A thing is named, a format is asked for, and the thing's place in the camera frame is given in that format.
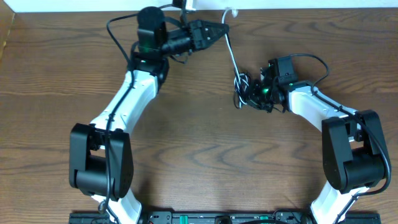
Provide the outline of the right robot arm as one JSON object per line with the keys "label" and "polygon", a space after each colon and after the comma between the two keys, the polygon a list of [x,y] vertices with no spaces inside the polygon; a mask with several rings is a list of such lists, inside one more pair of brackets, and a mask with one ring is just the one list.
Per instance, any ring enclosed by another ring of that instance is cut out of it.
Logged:
{"label": "right robot arm", "polygon": [[324,95],[315,83],[299,80],[293,55],[268,61],[258,79],[239,74],[236,84],[245,104],[272,112],[281,105],[301,116],[322,134],[326,183],[307,213],[293,213],[297,223],[369,223],[375,215],[349,216],[361,197],[383,193],[391,183],[392,167],[378,114],[358,111]]}

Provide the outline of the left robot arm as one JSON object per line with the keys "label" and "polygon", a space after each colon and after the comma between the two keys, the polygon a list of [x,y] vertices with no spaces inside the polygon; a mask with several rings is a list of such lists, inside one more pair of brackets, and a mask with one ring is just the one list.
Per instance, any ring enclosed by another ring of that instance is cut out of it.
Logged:
{"label": "left robot arm", "polygon": [[134,17],[138,40],[130,52],[124,81],[108,106],[89,124],[70,133],[69,182],[98,202],[95,213],[71,213],[70,223],[148,223],[131,183],[130,137],[146,106],[157,96],[169,60],[207,49],[229,32],[224,22],[167,17],[161,7],[145,7]]}

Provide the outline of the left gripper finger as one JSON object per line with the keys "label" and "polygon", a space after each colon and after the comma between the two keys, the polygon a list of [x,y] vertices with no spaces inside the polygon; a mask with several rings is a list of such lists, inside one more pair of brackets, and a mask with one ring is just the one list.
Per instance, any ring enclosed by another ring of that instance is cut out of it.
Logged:
{"label": "left gripper finger", "polygon": [[228,30],[224,31],[216,31],[213,32],[211,30],[208,30],[205,32],[205,49],[210,48],[214,43],[216,43],[218,40],[220,40],[222,37],[224,37],[226,34],[228,34]]}
{"label": "left gripper finger", "polygon": [[212,32],[228,32],[229,25],[219,22],[202,21],[205,29]]}

